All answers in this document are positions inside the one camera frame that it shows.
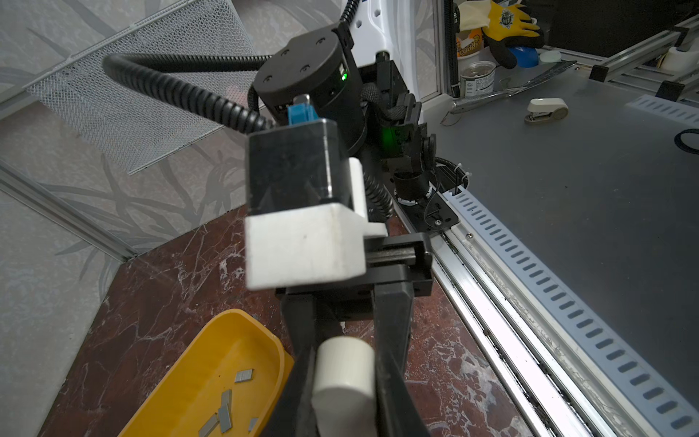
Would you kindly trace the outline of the aluminium front rail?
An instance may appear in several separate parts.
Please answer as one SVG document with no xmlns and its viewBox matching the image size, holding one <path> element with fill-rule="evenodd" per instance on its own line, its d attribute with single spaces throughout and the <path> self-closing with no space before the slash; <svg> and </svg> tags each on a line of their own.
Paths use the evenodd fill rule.
<svg viewBox="0 0 699 437">
<path fill-rule="evenodd" d="M 640 411 L 537 302 L 459 203 L 436 195 L 424 212 L 396 209 L 409 229 L 425 217 L 446 298 L 534 436 L 654 436 Z"/>
</svg>

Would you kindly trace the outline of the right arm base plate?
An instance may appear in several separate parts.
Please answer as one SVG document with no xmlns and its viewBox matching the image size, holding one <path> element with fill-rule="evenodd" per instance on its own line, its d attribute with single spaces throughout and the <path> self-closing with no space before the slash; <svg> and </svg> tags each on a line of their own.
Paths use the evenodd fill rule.
<svg viewBox="0 0 699 437">
<path fill-rule="evenodd" d="M 420 174 L 396 173 L 392 181 L 396 208 L 415 232 L 435 235 L 460 223 L 445 199 L 447 194 L 464 192 L 469 185 L 470 174 L 460 164 L 437 158 L 434 169 Z"/>
</svg>

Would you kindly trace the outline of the small tin can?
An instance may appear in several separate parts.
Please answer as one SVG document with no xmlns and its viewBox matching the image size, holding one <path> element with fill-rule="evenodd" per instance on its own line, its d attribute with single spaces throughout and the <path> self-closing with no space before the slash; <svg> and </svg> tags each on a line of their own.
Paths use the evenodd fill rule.
<svg viewBox="0 0 699 437">
<path fill-rule="evenodd" d="M 494 87 L 496 64 L 491 61 L 474 62 L 460 72 L 462 98 L 475 98 L 491 93 Z"/>
</svg>

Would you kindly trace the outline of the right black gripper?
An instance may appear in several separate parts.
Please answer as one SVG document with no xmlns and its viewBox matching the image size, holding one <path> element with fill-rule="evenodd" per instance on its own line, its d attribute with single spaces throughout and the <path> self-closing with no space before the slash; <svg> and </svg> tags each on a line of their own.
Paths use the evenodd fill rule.
<svg viewBox="0 0 699 437">
<path fill-rule="evenodd" d="M 379 285 L 406 282 L 416 297 L 433 289 L 433 247 L 429 235 L 413 233 L 368 241 L 366 272 L 338 282 L 277 289 L 281 313 L 294 351 L 289 378 L 263 436 L 316 436 L 311 404 L 317 351 L 320 346 L 318 302 L 339 322 L 369 320 L 371 295 Z"/>
</svg>

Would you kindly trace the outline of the white stapler on desk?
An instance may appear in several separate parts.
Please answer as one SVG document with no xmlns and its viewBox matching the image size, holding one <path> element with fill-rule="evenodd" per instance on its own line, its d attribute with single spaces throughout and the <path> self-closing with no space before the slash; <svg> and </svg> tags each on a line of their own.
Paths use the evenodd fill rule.
<svg viewBox="0 0 699 437">
<path fill-rule="evenodd" d="M 562 98 L 534 98 L 527 107 L 525 121 L 530 124 L 541 124 L 565 119 L 569 107 Z"/>
</svg>

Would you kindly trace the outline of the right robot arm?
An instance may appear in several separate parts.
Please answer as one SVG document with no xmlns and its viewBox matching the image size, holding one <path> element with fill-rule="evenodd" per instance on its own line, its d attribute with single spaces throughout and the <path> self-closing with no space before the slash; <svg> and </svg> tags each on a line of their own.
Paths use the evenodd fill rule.
<svg viewBox="0 0 699 437">
<path fill-rule="evenodd" d="M 248 138 L 247 286 L 296 305 L 316 300 L 339 319 L 406 319 L 431 290 L 424 238 L 389 236 L 402 201 L 433 200 L 435 137 L 391 54 L 355 58 L 340 20 L 271 56 L 112 54 L 116 83 Z"/>
</svg>

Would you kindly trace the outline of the yellow plastic tray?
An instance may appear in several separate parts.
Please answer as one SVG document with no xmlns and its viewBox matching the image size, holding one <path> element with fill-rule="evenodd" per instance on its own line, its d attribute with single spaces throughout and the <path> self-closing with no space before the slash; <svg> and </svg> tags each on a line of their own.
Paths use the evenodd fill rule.
<svg viewBox="0 0 699 437">
<path fill-rule="evenodd" d="M 242 310 L 215 316 L 189 344 L 122 430 L 124 436 L 198 436 L 232 390 L 232 430 L 209 436 L 260 436 L 293 367 L 280 339 Z M 253 369 L 253 379 L 235 383 Z"/>
</svg>

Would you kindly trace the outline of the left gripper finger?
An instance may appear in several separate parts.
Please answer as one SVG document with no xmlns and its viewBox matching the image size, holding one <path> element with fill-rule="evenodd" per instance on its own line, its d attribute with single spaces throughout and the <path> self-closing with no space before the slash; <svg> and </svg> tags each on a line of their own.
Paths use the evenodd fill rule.
<svg viewBox="0 0 699 437">
<path fill-rule="evenodd" d="M 428 436 L 404 380 L 414 290 L 409 282 L 380 284 L 372 294 L 381 436 Z"/>
</svg>

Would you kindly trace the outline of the staple strips in tray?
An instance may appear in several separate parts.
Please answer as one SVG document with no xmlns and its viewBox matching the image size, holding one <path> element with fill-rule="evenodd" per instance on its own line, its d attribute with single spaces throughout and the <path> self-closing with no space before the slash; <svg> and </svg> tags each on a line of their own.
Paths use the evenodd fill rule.
<svg viewBox="0 0 699 437">
<path fill-rule="evenodd" d="M 249 382 L 253 379 L 254 370 L 247 369 L 236 373 L 235 383 Z M 222 434 L 232 430 L 232 390 L 227 389 L 221 394 L 220 407 L 213 413 L 209 420 L 198 430 L 198 437 L 208 437 L 216 428 Z"/>
</svg>

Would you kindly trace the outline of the yellow work glove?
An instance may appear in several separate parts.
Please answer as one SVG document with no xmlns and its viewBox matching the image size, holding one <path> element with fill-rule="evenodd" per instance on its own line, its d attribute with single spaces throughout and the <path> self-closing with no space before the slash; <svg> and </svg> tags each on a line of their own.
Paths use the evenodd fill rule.
<svg viewBox="0 0 699 437">
<path fill-rule="evenodd" d="M 459 31 L 482 30 L 493 58 L 504 68 L 517 67 L 511 48 L 544 47 L 544 32 L 522 3 L 503 7 L 494 1 L 462 1 L 457 10 Z"/>
</svg>

